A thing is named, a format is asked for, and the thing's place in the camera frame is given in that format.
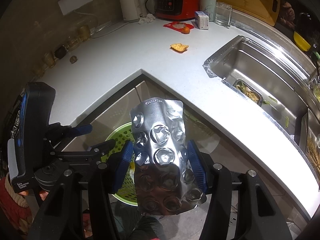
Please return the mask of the person left hand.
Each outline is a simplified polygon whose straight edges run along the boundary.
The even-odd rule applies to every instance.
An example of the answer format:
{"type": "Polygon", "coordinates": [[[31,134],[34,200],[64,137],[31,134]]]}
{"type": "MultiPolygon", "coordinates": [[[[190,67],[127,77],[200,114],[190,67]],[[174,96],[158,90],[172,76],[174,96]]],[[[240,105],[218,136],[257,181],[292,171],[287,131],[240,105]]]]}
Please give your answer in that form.
{"type": "MultiPolygon", "coordinates": [[[[11,196],[11,198],[16,201],[18,200],[18,195],[22,196],[22,197],[25,197],[25,196],[30,196],[31,195],[31,190],[26,190],[26,191],[22,191],[22,192],[19,192],[19,193],[16,193],[9,181],[9,173],[6,175],[5,177],[5,181],[4,181],[4,187],[7,191],[7,193],[11,196]]],[[[41,190],[39,192],[39,196],[41,198],[42,201],[44,201],[47,196],[48,196],[49,192],[47,191],[44,191],[44,190],[41,190]]]]}

